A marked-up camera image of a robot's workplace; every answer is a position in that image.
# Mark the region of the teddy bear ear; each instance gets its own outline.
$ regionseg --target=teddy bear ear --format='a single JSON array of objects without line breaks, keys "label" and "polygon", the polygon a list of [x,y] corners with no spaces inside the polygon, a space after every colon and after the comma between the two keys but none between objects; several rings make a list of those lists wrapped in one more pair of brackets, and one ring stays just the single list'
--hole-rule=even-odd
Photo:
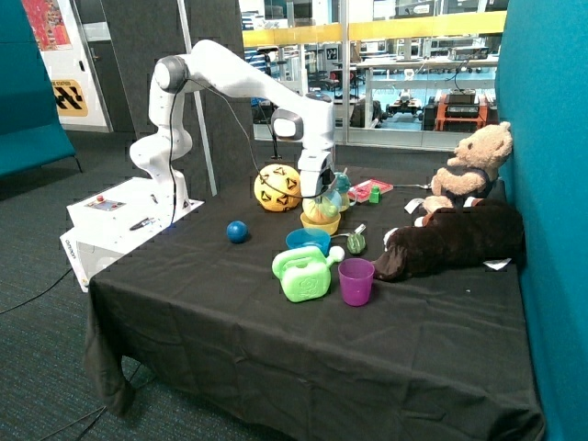
[{"label": "teddy bear ear", "polygon": [[506,158],[506,156],[508,156],[509,154],[511,154],[511,152],[513,151],[513,140],[510,138],[510,135],[508,137],[505,137],[504,140],[501,140],[500,143],[498,144],[498,147],[496,148],[496,150],[494,150],[494,158],[495,159],[504,159]]}]

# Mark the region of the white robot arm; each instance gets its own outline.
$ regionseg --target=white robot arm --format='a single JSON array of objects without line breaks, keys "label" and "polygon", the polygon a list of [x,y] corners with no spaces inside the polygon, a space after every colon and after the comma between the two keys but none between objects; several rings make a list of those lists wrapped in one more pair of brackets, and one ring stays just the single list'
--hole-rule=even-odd
[{"label": "white robot arm", "polygon": [[188,201],[184,177],[171,167],[171,160],[192,148],[192,139],[182,124],[185,94],[209,87],[231,97],[263,97],[275,103],[278,109],[272,115],[272,128],[277,138],[302,142],[298,161],[302,196],[316,196],[331,184],[331,98],[320,93],[299,96],[220,44],[202,40],[191,53],[165,57],[155,65],[149,118],[158,131],[130,147],[132,161],[155,180],[161,201],[176,202],[177,209]]}]

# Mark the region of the white control box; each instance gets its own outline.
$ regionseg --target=white control box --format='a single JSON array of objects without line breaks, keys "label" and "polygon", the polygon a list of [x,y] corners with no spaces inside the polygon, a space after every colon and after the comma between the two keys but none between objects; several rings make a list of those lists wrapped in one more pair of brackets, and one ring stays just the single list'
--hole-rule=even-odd
[{"label": "white control box", "polygon": [[95,274],[203,204],[190,199],[174,212],[152,189],[152,179],[133,177],[67,207],[73,228],[61,241],[83,292]]}]

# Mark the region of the purple cup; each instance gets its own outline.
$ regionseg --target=purple cup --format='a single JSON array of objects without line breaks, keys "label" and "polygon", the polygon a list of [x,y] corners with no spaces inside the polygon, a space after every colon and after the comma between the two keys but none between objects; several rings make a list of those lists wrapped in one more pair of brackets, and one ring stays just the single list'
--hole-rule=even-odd
[{"label": "purple cup", "polygon": [[346,259],[339,264],[339,284],[343,301],[349,306],[363,306],[369,301],[374,266],[366,259]]}]

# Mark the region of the black tablecloth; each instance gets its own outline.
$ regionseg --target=black tablecloth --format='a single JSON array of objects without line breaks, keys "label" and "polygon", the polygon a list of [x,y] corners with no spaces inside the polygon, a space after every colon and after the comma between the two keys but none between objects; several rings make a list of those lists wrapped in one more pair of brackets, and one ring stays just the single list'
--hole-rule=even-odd
[{"label": "black tablecloth", "polygon": [[[349,174],[354,183],[395,181],[383,171]],[[175,388],[300,440],[542,436],[515,266],[377,280],[369,304],[353,308],[334,265],[326,296],[291,303],[271,263],[301,226],[301,207],[264,211],[253,181],[91,280],[85,368],[110,411],[133,400],[120,370],[130,356]],[[346,211],[339,232],[365,223],[362,256],[374,260],[386,231],[412,224],[404,205],[425,196],[396,188]],[[237,220],[251,233],[243,244],[226,237]]]}]

